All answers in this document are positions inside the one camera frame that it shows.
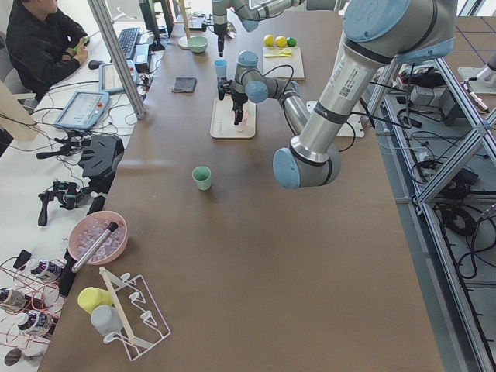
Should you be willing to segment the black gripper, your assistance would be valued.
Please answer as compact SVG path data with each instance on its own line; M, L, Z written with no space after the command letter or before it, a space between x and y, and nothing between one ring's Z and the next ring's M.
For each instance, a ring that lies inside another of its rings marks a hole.
M218 53L219 57L223 57L224 55L224 40L226 36L226 24L216 24L215 25L215 34L218 36Z
M232 110L234 111L234 125L238 126L241 123L241 111L243 106L248 101L248 97L245 93L237 91L235 88L231 88L231 98L232 98Z

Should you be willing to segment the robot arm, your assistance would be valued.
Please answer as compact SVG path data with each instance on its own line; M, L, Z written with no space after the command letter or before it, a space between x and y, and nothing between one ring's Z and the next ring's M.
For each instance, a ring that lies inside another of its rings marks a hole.
M285 188L333 181L340 158L333 140L378 69L392 61L420 63L446 56L454 45L455 1L351 1L343 17L342 53L312 112L288 79L264 77L252 51L239 54L231 87L253 103L279 101L296 132L276 151L273 172Z
M227 12L229 9L237 15L242 26L248 32L252 32L258 27L259 22L279 16L284 10L298 7L303 3L304 1L294 0L265 1L252 8L249 1L213 0L213 29L214 34L218 37L219 56L223 57L224 54L225 36L228 34Z

